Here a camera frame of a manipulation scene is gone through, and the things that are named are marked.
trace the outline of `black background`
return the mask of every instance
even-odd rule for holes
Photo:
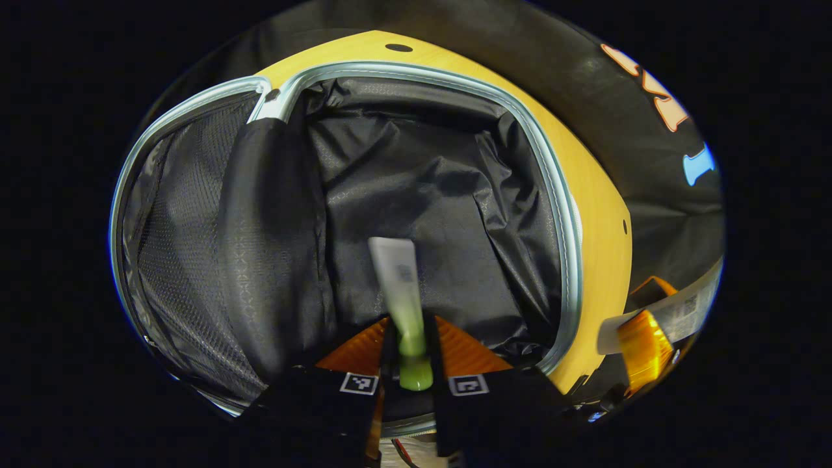
[[[289,4],[29,2],[7,44],[7,403],[25,466],[260,466],[277,441],[235,437],[175,385],[128,326],[106,254],[111,195],[136,124],[214,48]],[[668,379],[552,466],[819,466],[808,423],[828,404],[812,367],[828,250],[815,148],[826,138],[820,3],[558,2],[685,104],[721,165],[726,273],[699,342]],[[810,238],[818,241],[810,249]]]

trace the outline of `mesh pocket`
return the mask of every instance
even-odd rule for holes
[[[233,102],[175,130],[141,234],[138,271],[153,312],[199,377],[238,397],[265,389],[231,332],[220,283],[217,217],[234,139],[257,101]]]

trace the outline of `wire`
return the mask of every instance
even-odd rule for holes
[[[410,454],[408,454],[408,451],[404,449],[404,446],[399,439],[392,439],[391,442],[393,443],[393,447],[395,447],[396,451],[399,453],[399,456],[402,457],[402,460],[408,465],[409,468],[418,468],[418,466],[414,464],[413,460],[410,459]]]

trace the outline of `green tube cap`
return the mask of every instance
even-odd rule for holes
[[[433,369],[427,356],[401,356],[399,385],[405,390],[422,391],[433,385]]]

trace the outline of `orange letter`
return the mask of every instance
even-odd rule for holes
[[[644,71],[643,87],[647,92],[665,97],[664,99],[653,97],[653,102],[656,104],[656,110],[659,111],[659,115],[665,121],[667,128],[671,132],[675,132],[679,128],[679,124],[687,119],[685,109],[647,70]]]
[[[627,73],[630,73],[634,77],[638,76],[638,63],[635,63],[631,58],[624,55],[624,52],[607,46],[606,44],[601,44],[601,49],[603,49],[608,56],[612,57],[612,60],[615,60],[619,65],[621,65]]]

